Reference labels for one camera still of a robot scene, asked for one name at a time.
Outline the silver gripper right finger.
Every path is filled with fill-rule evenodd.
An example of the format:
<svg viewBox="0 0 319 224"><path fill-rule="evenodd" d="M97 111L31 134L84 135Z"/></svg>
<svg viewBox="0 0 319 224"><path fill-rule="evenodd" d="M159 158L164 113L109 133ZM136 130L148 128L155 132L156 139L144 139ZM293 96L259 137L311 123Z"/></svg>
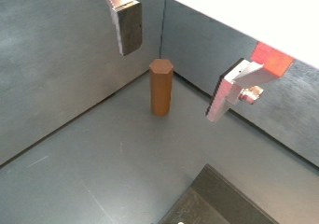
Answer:
<svg viewBox="0 0 319 224"><path fill-rule="evenodd" d="M240 59L220 76L207 119L216 122L239 101L252 105L263 93L259 85L279 79L292 62L293 58L288 54L257 42L251 59Z"/></svg>

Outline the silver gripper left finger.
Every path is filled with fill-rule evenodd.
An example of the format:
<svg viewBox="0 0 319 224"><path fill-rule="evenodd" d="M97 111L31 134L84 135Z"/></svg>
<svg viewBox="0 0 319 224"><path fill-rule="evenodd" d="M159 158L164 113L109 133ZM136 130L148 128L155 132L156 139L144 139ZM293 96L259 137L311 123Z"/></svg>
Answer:
<svg viewBox="0 0 319 224"><path fill-rule="evenodd" d="M116 27L120 54L132 53L141 45L141 3L137 0L105 0Z"/></svg>

